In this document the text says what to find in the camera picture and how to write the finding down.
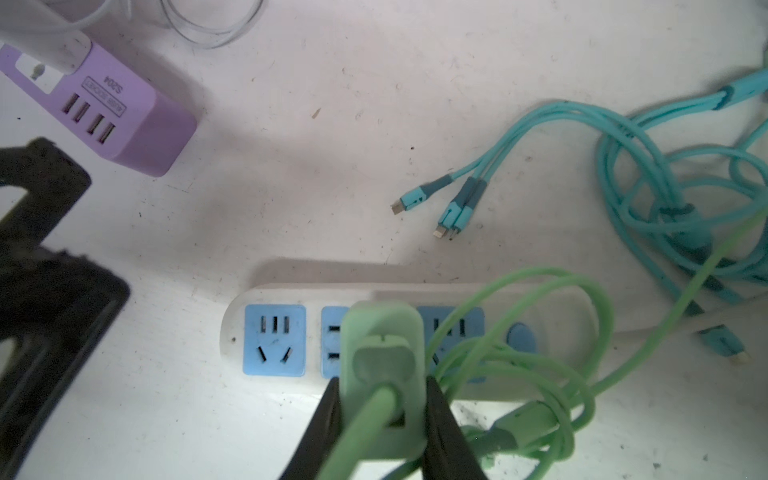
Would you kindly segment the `light green charger adapter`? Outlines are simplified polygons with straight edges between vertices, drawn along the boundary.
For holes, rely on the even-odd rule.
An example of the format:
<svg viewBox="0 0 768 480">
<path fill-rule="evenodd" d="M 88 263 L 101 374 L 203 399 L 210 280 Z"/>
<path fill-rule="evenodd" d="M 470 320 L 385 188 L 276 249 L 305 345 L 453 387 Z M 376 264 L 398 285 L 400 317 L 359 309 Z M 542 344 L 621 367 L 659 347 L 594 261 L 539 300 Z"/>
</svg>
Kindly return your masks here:
<svg viewBox="0 0 768 480">
<path fill-rule="evenodd" d="M 342 425 L 348 428 L 380 387 L 396 395 L 395 411 L 364 452 L 365 460 L 413 459 L 426 446 L 425 337 L 422 317 L 403 301 L 360 301 L 340 330 Z"/>
</svg>

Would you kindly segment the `white power strip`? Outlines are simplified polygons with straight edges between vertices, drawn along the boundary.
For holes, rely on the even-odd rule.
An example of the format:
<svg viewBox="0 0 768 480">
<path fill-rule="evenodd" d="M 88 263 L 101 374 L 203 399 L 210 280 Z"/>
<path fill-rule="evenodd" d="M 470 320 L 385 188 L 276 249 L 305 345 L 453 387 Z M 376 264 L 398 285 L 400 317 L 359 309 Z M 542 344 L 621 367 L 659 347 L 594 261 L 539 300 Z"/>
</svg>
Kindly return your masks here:
<svg viewBox="0 0 768 480">
<path fill-rule="evenodd" d="M 433 333 L 478 284 L 315 283 L 268 284 L 236 297 L 220 331 L 223 362 L 241 378 L 270 392 L 321 394 L 340 374 L 341 321 L 361 301 L 402 301 Z M 594 350 L 598 319 L 575 287 L 537 301 L 501 336 L 510 347 L 558 359 L 581 369 Z"/>
</svg>

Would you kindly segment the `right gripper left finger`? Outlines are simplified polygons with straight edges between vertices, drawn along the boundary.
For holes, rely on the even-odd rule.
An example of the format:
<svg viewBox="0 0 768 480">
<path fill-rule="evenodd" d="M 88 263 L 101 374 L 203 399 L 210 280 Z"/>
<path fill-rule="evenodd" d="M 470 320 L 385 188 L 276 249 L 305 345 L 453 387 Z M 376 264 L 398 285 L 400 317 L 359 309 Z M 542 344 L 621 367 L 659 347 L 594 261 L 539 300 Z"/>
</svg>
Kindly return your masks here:
<svg viewBox="0 0 768 480">
<path fill-rule="evenodd" d="M 342 431 L 340 380 L 328 383 L 280 480 L 316 479 Z"/>
</svg>

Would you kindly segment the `white charger plug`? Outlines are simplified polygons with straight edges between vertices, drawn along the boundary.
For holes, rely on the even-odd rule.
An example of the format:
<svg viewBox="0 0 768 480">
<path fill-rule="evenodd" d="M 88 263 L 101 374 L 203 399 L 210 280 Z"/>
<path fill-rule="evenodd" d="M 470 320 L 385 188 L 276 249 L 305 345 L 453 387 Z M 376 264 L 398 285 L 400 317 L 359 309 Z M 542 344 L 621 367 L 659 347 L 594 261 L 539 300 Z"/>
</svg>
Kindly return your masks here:
<svg viewBox="0 0 768 480">
<path fill-rule="evenodd" d="M 91 40 L 80 31 L 12 33 L 9 28 L 2 27 L 1 40 L 65 75 L 77 71 L 92 49 Z"/>
</svg>

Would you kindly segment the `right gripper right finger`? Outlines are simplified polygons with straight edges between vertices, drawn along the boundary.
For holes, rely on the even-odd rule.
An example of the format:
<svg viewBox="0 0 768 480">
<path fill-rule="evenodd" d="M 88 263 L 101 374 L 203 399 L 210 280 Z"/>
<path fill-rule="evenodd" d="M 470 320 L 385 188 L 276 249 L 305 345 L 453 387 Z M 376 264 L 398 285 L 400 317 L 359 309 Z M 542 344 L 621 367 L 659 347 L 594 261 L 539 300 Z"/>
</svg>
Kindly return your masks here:
<svg viewBox="0 0 768 480">
<path fill-rule="evenodd" d="M 426 377 L 425 432 L 424 479 L 487 479 L 433 376 Z"/>
</svg>

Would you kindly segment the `purple power strip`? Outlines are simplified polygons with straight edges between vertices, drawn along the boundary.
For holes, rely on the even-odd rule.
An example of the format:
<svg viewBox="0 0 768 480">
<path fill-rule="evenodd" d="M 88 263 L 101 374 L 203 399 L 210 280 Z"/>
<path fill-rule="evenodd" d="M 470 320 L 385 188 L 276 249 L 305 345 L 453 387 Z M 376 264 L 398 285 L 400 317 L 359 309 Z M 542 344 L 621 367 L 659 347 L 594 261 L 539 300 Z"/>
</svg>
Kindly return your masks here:
<svg viewBox="0 0 768 480">
<path fill-rule="evenodd" d="M 1 71 L 99 157 L 152 177 L 167 173 L 197 128 L 194 115 L 94 43 L 63 75 L 10 45 Z"/>
</svg>

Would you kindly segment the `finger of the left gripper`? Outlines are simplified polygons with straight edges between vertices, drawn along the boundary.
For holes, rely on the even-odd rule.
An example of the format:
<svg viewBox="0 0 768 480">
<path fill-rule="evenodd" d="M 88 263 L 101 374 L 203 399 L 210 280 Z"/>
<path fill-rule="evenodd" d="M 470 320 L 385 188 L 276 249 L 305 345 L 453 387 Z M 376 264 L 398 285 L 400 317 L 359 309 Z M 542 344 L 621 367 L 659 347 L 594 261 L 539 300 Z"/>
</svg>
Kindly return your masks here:
<svg viewBox="0 0 768 480">
<path fill-rule="evenodd" d="M 84 256 L 43 247 L 91 185 L 51 140 L 2 148 L 1 185 L 24 193 L 1 217 L 1 476 L 13 479 L 130 287 Z"/>
</svg>

